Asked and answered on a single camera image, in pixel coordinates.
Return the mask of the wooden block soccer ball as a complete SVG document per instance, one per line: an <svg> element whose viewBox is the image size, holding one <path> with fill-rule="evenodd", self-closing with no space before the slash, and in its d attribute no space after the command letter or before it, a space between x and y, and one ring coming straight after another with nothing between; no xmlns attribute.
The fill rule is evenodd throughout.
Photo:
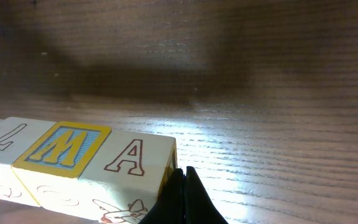
<svg viewBox="0 0 358 224"><path fill-rule="evenodd" d="M58 122L12 163L12 171L42 207L76 210L85 192L80 175L110 133L108 126Z"/></svg>

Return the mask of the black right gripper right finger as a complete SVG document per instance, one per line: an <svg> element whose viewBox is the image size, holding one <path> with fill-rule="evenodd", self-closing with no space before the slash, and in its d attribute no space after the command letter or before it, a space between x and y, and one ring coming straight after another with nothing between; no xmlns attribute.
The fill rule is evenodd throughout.
<svg viewBox="0 0 358 224"><path fill-rule="evenodd" d="M227 224L192 166L186 167L184 202L186 224Z"/></svg>

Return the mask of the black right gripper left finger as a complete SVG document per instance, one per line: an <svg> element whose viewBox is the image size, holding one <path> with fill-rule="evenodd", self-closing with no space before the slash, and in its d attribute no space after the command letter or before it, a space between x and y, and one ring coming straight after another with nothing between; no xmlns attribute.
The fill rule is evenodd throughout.
<svg viewBox="0 0 358 224"><path fill-rule="evenodd" d="M183 184L183 170L175 169L163 186L156 203L139 224L182 224Z"/></svg>

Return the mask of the wooden block red scribble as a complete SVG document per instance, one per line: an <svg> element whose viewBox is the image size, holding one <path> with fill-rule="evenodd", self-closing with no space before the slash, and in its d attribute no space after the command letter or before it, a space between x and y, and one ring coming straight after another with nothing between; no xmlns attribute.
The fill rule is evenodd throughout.
<svg viewBox="0 0 358 224"><path fill-rule="evenodd" d="M80 215L102 223L139 223L177 166L176 140L113 131L80 175Z"/></svg>

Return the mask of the teal block umbrella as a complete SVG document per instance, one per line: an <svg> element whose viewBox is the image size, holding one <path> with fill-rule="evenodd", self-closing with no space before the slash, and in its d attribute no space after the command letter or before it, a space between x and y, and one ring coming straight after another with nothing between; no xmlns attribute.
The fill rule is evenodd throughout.
<svg viewBox="0 0 358 224"><path fill-rule="evenodd" d="M0 200L39 206L13 173L11 165L54 124L53 121L17 117L0 122Z"/></svg>

